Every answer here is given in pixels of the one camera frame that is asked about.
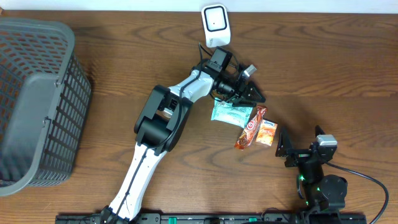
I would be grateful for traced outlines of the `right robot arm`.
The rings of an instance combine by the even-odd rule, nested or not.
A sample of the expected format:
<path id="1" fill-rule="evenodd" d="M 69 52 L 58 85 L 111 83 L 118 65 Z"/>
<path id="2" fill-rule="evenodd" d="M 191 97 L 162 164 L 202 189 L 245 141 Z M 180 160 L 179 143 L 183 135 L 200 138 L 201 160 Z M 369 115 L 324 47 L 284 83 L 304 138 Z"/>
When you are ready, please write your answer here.
<path id="1" fill-rule="evenodd" d="M 345 208 L 348 183 L 343 177 L 325 175 L 322 165 L 332 160 L 337 140 L 315 127 L 315 141 L 307 149 L 293 146 L 285 128 L 281 129 L 275 155 L 285 158 L 285 166 L 296 167 L 297 192 L 307 208 L 292 214 L 289 223 L 341 223 L 339 211 Z"/>

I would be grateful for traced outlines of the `orange tissue pack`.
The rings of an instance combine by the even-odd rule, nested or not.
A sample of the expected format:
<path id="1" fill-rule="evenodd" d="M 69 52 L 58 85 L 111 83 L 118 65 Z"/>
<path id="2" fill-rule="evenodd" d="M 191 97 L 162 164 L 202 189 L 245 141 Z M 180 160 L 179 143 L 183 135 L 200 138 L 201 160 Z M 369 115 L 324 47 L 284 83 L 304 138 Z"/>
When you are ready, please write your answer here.
<path id="1" fill-rule="evenodd" d="M 276 130 L 277 123 L 263 119 L 257 133 L 256 142 L 266 146 L 272 146 Z"/>

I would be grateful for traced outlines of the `teal wet wipes pack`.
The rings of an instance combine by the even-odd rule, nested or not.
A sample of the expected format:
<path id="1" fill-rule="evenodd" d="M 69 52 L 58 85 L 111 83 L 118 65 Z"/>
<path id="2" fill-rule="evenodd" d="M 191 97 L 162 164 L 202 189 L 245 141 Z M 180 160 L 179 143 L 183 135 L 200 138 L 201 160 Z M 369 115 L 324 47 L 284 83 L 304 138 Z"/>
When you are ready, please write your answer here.
<path id="1" fill-rule="evenodd" d="M 234 107 L 232 103 L 215 98 L 214 108 L 211 114 L 212 121 L 222 121 L 245 128 L 249 122 L 252 107 Z"/>

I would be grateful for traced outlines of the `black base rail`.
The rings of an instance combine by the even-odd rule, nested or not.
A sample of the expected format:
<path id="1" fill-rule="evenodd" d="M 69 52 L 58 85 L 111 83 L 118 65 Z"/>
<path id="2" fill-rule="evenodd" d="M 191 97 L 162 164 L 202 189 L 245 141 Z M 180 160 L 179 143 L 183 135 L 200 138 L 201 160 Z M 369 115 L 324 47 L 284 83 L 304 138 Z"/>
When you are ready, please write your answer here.
<path id="1" fill-rule="evenodd" d="M 176 215 L 159 213 L 142 213 L 133 219 L 137 224 L 239 224 L 239 223 L 341 223 L 366 224 L 364 215 L 358 214 L 312 214 L 307 219 L 288 213 L 270 212 L 264 215 Z"/>

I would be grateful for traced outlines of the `grey plastic mesh basket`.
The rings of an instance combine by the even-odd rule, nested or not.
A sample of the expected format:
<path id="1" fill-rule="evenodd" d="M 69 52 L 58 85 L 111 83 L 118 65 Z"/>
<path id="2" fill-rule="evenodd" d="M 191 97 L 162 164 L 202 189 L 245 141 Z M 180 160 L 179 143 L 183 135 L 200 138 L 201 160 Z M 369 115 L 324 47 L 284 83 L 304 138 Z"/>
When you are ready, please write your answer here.
<path id="1" fill-rule="evenodd" d="M 91 85 L 61 22 L 1 19 L 1 195 L 72 174 Z"/>

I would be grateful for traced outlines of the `white barcode scanner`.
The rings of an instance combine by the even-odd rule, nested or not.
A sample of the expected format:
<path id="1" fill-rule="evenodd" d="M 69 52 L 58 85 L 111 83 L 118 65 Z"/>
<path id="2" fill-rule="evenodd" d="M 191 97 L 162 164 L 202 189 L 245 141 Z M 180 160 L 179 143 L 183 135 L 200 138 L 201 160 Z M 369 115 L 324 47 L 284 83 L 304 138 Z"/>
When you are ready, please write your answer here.
<path id="1" fill-rule="evenodd" d="M 201 10 L 206 46 L 208 48 L 228 45 L 231 41 L 231 29 L 228 12 L 224 5 L 214 4 Z"/>

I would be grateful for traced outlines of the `red snack package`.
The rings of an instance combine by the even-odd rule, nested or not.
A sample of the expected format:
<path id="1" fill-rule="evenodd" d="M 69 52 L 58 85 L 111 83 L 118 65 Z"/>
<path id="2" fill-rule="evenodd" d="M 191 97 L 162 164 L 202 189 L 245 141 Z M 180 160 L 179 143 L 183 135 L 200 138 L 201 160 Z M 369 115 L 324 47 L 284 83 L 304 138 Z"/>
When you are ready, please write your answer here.
<path id="1" fill-rule="evenodd" d="M 256 115 L 248 122 L 234 145 L 236 149 L 243 150 L 251 145 L 266 112 L 267 108 L 265 106 L 257 106 Z"/>

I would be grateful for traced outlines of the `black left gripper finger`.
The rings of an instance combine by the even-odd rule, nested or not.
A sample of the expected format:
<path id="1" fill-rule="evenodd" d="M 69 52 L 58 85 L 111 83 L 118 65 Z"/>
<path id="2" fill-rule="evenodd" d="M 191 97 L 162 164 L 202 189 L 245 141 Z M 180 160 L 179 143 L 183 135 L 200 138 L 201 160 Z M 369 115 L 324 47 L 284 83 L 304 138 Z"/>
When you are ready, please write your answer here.
<path id="1" fill-rule="evenodd" d="M 232 101 L 233 107 L 255 107 L 257 103 L 255 101 L 245 99 L 235 99 Z"/>
<path id="2" fill-rule="evenodd" d="M 253 101 L 255 103 L 264 103 L 266 101 L 265 96 L 261 93 L 260 89 L 258 89 L 253 81 L 248 82 L 245 95 L 247 100 Z"/>

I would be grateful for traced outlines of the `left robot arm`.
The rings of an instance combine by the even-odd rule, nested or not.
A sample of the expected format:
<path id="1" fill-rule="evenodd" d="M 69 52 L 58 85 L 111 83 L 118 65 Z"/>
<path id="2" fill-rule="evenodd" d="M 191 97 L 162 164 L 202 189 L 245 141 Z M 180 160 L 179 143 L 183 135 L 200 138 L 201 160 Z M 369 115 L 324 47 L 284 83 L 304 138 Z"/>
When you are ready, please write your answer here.
<path id="1" fill-rule="evenodd" d="M 200 59 L 184 81 L 154 87 L 134 125 L 132 163 L 116 197 L 101 211 L 101 223 L 129 223 L 137 217 L 157 165 L 177 144 L 197 100 L 217 93 L 233 107 L 253 108 L 265 102 L 249 79 L 255 66 L 237 63 L 231 75 L 227 67 L 233 58 L 231 52 L 217 47 L 209 58 Z"/>

